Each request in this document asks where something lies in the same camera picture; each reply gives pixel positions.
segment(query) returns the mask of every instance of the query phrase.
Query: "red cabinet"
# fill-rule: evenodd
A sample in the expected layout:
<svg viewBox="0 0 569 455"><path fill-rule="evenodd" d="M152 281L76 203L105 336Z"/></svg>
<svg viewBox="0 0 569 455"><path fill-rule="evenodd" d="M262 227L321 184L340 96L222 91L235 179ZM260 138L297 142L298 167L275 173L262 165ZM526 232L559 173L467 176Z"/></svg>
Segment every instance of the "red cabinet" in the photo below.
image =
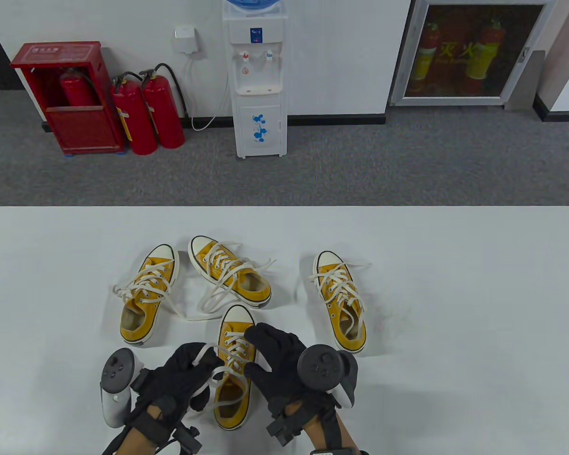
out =
<svg viewBox="0 0 569 455"><path fill-rule="evenodd" d="M23 72L64 154L124 152L126 139L100 43L24 44L11 66ZM96 91L94 106L70 106L60 80L72 71Z"/></svg>

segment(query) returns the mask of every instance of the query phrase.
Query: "metal frame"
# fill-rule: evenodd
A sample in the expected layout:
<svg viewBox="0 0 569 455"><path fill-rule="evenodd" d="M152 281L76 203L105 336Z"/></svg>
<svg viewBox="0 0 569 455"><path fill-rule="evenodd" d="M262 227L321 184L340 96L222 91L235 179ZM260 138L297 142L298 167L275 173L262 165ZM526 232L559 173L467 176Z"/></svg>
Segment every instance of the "metal frame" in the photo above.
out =
<svg viewBox="0 0 569 455"><path fill-rule="evenodd" d="M492 106L508 101L518 82L523 69L529 61L531 52L551 16L556 0L417 0L409 22L408 34L395 80L395 88L390 99L391 106ZM499 97L405 97L406 87L411 76L415 53L423 30L423 24L432 5L542 5L542 11L533 30L527 38L524 48L528 49L522 63L517 62Z"/></svg>

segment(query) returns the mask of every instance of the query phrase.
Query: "red fire hose cabinet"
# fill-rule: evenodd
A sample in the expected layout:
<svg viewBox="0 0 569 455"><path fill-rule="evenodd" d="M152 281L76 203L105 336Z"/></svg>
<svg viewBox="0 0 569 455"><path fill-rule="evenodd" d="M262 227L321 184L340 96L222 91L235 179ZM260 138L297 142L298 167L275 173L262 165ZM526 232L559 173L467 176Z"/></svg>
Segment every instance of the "red fire hose cabinet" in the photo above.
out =
<svg viewBox="0 0 569 455"><path fill-rule="evenodd" d="M100 43L24 44L11 66L22 71L64 154L124 152Z"/></svg>

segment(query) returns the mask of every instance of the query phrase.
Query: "wall socket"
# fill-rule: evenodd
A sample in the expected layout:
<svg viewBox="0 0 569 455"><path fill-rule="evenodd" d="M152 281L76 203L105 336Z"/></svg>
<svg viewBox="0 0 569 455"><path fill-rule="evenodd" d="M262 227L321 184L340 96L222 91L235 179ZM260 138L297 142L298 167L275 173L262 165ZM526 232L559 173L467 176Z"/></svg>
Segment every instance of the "wall socket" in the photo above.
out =
<svg viewBox="0 0 569 455"><path fill-rule="evenodd" d="M194 54L198 52L196 28L194 26L177 26L171 38L173 51L177 54Z"/></svg>

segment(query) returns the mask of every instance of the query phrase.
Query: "white shoelace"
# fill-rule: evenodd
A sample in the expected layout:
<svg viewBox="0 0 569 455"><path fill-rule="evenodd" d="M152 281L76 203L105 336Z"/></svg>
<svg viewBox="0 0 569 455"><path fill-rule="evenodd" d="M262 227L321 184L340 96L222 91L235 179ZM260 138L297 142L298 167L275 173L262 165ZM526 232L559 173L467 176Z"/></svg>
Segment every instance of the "white shoelace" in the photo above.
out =
<svg viewBox="0 0 569 455"><path fill-rule="evenodd" d="M323 287L326 283L330 283L328 287L329 292L334 292L334 294L328 299L325 303L327 304L328 308L331 308L333 301L335 301L335 305L339 308L340 312L344 312L347 314L352 321L350 327L344 333L345 336L348 336L348 333L354 327L354 317L352 316L351 312L349 312L345 308L345 304L347 303L349 307L354 308L354 302L358 302L358 307L360 311L358 312L358 334L356 335L356 340L362 338L362 325L363 325L363 316L365 310L362 306L360 301L360 296L356 293L355 290L350 286L347 271L345 268L346 266L363 266L363 264L347 264L345 262L339 264L334 269L326 272L326 273L316 273L309 277L311 280L315 280L317 278L322 278L321 286L319 288L319 292L322 293Z"/></svg>
<svg viewBox="0 0 569 455"><path fill-rule="evenodd" d="M208 405L206 408L204 408L204 411L210 411L214 410L215 408L219 408L221 406L228 406L238 403L239 401L242 401L242 399L245 398L246 394L248 393L247 379L245 375L237 371L241 370L242 364L250 362L250 360L246 360L245 358L239 356L246 354L246 347L248 347L248 341L243 338L244 334L239 332L226 332L225 336L226 336L226 346L231 345L230 347L221 347L215 343L206 343L202 347L202 349L200 349L200 352L198 353L196 358L192 361L193 366L198 366L200 360L204 357L205 353L209 349L213 348L216 348L218 351L226 353L226 355L228 356L226 364L224 366L218 366L217 368L215 368L215 370L213 370L213 372L211 373L211 377L207 380L204 386L196 390L193 396L195 397L196 395L200 395L207 387L218 388L222 386L228 379L229 375L235 376L239 379L239 382L243 386L243 394L237 400L216 401L212 405ZM222 378L215 379L215 376L220 373L223 374Z"/></svg>
<svg viewBox="0 0 569 455"><path fill-rule="evenodd" d="M212 278L210 267L215 267L216 270L221 269L221 275L215 283L215 286L198 303L198 311L206 314L207 316L189 318L188 320L190 321L219 319L222 315L215 313L222 308L222 305L220 305L221 301L232 291L234 284L238 281L238 272L243 269L252 269L255 273L259 273L266 270L275 262L270 260L266 264L260 266L248 258L232 259L230 255L224 251L224 248L225 246L223 243L215 243L215 245L211 247L209 252L202 259L202 262L206 264L204 271L209 275L209 277ZM221 287L230 279L230 277L233 277L232 282L223 290Z"/></svg>
<svg viewBox="0 0 569 455"><path fill-rule="evenodd" d="M138 291L141 291L145 297L149 297L150 292L155 292L158 295L157 299L139 299L139 302L137 303L141 305L157 305L165 300L167 303L169 303L174 312L176 312L181 317L185 317L185 315L177 309L177 307L174 305L174 302L169 297L171 285L169 280L163 276L163 273L166 271L166 266L172 262L174 262L174 260L162 262L153 266L146 266L141 269L141 271L139 271L139 273L137 273L137 275L135 275L126 284L116 284L116 286L111 289L111 292L120 297L124 303L127 303L127 301L134 298L135 295L137 295ZM166 290L162 291L156 287L160 282L163 282L163 284L165 284Z"/></svg>

